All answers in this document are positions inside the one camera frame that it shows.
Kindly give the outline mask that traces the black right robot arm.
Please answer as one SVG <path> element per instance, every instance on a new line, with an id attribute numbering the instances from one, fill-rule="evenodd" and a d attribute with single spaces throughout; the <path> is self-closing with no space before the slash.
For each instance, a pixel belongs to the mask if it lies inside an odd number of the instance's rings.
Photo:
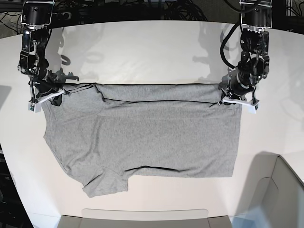
<path id="1" fill-rule="evenodd" d="M 48 70 L 49 62 L 45 58 L 52 30 L 53 0 L 27 0 L 23 5 L 21 24 L 24 26 L 18 71 L 30 79 L 31 100 L 33 105 L 43 98 L 50 100 L 54 106 L 60 106 L 62 95 L 62 69 Z"/>

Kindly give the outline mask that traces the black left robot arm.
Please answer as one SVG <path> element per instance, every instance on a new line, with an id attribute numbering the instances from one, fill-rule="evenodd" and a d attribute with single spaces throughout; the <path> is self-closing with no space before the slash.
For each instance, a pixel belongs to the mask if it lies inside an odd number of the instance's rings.
<path id="1" fill-rule="evenodd" d="M 240 7 L 234 7 L 229 1 L 225 3 L 239 14 L 238 22 L 224 37 L 220 46 L 222 61 L 232 69 L 227 84 L 221 89 L 220 104 L 241 104 L 257 106 L 258 100 L 253 97 L 246 101 L 246 94 L 254 94 L 257 84 L 267 78 L 269 73 L 269 33 L 272 23 L 272 1 L 241 0 Z M 234 31 L 241 30 L 241 58 L 237 66 L 229 63 L 224 54 L 224 47 Z"/>

